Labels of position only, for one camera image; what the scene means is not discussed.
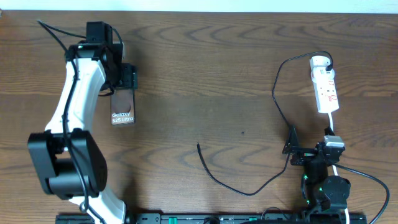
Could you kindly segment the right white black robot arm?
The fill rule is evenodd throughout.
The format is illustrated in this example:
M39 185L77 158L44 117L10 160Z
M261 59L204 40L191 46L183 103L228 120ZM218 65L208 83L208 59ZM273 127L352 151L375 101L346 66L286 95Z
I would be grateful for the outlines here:
M342 138L335 135L331 128L325 129L323 141L316 143L315 147L306 148L299 146L295 127L289 127L289 136L282 153L292 156L291 165L303 167L303 196L311 209L342 212L347 208L350 181L328 173L328 168L340 161L344 151Z

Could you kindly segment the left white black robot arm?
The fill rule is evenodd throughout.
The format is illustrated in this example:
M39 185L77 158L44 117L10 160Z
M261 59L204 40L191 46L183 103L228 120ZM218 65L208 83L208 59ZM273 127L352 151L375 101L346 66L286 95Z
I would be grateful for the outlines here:
M124 63L124 43L111 25L87 22L79 43L64 48L66 80L44 132L27 146L43 191L78 205L83 217L57 223L135 223L136 216L107 184L108 167L91 135L98 98L136 88L134 66Z

